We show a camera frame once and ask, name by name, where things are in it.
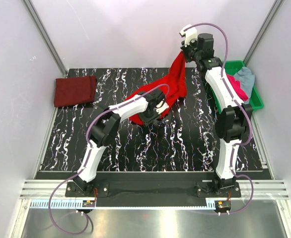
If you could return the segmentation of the bright red t-shirt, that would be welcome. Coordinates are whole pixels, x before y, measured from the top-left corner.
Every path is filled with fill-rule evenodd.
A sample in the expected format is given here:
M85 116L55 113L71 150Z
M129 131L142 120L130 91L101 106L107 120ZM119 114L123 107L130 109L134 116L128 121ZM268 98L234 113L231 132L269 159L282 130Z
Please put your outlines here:
M172 63L169 73L166 76L150 84L140 87L137 91L128 96L126 100L132 98L140 92L147 92L160 84L168 84L169 92L167 94L166 103L169 107L160 114L159 119L163 119L169 113L171 107L176 102L176 100L178 98L184 98L187 95L187 87L185 81L185 63L185 57L183 53L180 52Z

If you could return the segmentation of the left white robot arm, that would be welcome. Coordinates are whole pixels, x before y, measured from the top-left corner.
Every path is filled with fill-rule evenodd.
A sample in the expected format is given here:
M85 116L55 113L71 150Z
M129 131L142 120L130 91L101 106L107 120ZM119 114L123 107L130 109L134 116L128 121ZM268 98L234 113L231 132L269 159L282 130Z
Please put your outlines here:
M115 140L119 125L132 116L138 116L144 125L159 119L168 109L166 96L160 89L140 92L116 105L98 106L96 117L87 129L87 147L83 162L77 173L71 177L75 188L70 189L82 196L96 192L93 181L98 164L105 149Z

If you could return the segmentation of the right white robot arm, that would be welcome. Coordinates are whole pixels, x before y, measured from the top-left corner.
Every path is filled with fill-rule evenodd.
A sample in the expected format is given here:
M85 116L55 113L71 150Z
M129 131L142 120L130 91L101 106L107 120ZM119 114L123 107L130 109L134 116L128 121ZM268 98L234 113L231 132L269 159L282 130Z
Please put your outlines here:
M223 68L222 61L214 56L212 34L181 33L185 39L181 50L187 62L195 62L197 70L205 75L220 106L215 123L220 141L218 164L211 182L197 184L199 195L227 197L236 191L236 169L238 150L243 138L252 134L251 116L253 108L245 104L235 92Z

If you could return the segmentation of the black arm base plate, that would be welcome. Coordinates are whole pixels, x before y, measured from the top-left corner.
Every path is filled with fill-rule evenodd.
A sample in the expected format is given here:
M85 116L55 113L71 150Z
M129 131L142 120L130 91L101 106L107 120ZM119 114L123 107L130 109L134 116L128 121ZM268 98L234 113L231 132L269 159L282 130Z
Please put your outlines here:
M205 199L241 198L239 184L219 191L212 189L214 172L97 172L81 191L70 181L65 195L97 198L97 207L141 208L199 207Z

